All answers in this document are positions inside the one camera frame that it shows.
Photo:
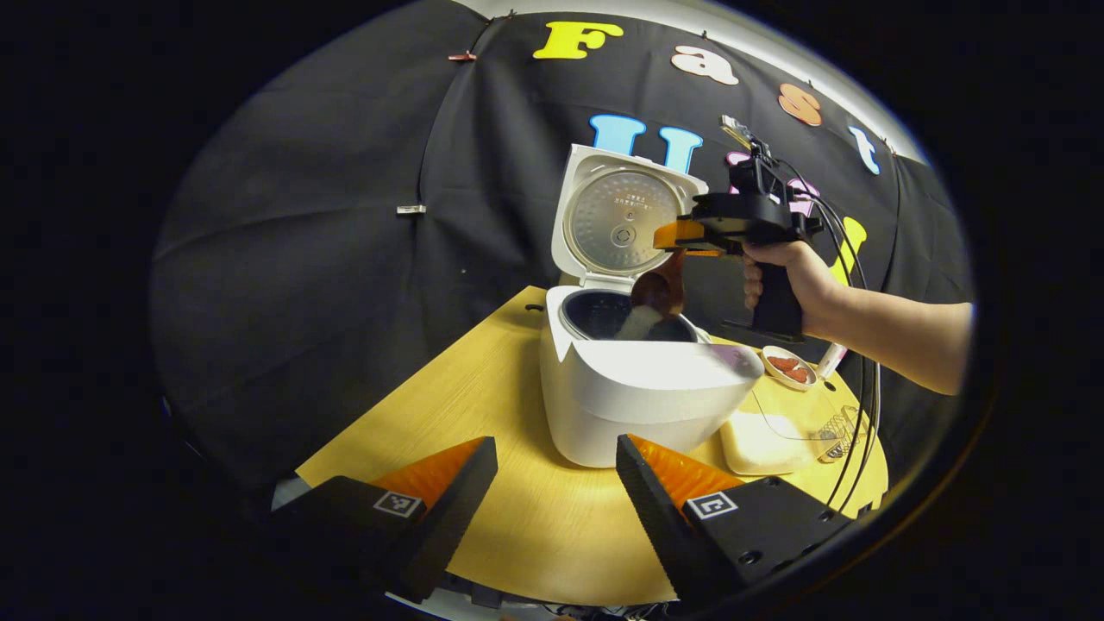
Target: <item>hand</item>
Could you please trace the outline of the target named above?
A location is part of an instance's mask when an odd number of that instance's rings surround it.
[[[763,294],[763,270],[756,263],[772,263],[786,269],[789,286],[802,305],[802,331],[831,340],[829,325],[839,309],[847,287],[831,275],[831,270],[805,242],[755,246],[744,244],[744,306],[754,309]]]

